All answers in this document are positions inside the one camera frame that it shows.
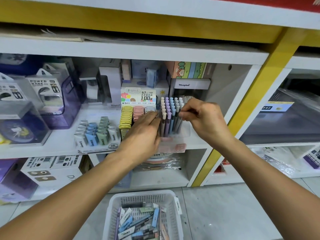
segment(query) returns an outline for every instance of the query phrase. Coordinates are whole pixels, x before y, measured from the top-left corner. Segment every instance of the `yellow vertical post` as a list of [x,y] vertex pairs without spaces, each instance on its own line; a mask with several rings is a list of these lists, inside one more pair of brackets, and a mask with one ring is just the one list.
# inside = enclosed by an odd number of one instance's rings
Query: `yellow vertical post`
[[[308,31],[304,29],[283,28],[273,44],[266,44],[262,47],[263,50],[269,52],[269,56],[228,124],[233,135],[238,133],[294,52],[303,43],[307,34]],[[212,150],[192,187],[200,186],[220,157],[221,154],[218,151]]]

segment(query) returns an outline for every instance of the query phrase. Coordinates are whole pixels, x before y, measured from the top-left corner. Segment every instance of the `plastic bag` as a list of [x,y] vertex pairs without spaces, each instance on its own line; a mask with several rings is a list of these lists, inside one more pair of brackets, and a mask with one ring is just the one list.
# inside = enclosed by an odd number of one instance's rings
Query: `plastic bag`
[[144,163],[138,165],[135,171],[178,169],[184,166],[184,153],[157,153]]
[[281,159],[278,159],[279,156],[276,157],[276,154],[274,154],[274,157],[268,156],[268,149],[267,147],[259,147],[259,148],[250,148],[252,152],[257,154],[259,157],[261,157],[263,160],[268,162],[270,165],[278,169],[280,172],[282,172],[284,175],[291,177],[295,172],[296,168],[294,168],[292,165],[288,165],[285,162],[283,162]]

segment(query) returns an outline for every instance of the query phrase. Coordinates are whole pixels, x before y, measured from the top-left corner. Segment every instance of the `basket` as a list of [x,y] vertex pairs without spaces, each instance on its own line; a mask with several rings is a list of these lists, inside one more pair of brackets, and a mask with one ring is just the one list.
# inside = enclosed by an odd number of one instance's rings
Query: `basket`
[[[178,214],[176,204],[174,201],[175,193],[172,190],[154,190],[118,193],[112,196],[106,211],[106,221],[104,223],[102,240],[114,240],[116,230],[116,220],[118,208],[123,203],[156,203],[166,208],[166,213],[161,212],[162,224],[165,225],[170,240],[183,240],[183,231],[181,218]],[[133,220],[146,215],[141,213],[139,208],[131,208]]]

